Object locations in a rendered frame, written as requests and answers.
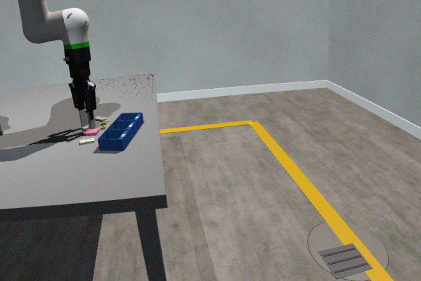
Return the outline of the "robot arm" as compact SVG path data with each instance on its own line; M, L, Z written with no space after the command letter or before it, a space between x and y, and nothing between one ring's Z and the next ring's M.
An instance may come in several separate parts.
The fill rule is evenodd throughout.
M32 43L62 40L66 64L83 64L91 60L89 18L77 8L50 13L45 0L18 0L22 29Z

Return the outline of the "blue rack of three bins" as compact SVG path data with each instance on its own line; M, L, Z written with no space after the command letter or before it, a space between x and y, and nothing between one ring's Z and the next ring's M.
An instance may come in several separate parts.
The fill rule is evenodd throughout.
M143 124L143 113L121 113L97 139L100 151L124 151Z

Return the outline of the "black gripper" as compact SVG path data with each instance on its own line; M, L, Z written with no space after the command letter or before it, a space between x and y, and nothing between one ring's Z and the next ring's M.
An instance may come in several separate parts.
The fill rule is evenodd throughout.
M92 84L89 79L89 75L91 74L89 62L74 65L69 64L69 71L73 82L68 85L72 93L74 106L79 110L81 125L82 127L89 125L89 129L92 129L95 127L93 110L97 107L95 98L96 85ZM84 102L86 106L84 106Z

